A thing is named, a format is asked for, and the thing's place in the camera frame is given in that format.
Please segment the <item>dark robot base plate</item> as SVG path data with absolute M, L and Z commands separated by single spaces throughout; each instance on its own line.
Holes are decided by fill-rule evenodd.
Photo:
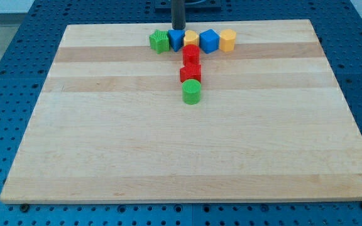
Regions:
M 154 0 L 155 12 L 170 12 L 171 11 L 171 0 Z M 221 10 L 221 0 L 185 0 L 185 9 L 194 10 L 194 9 L 215 9 Z

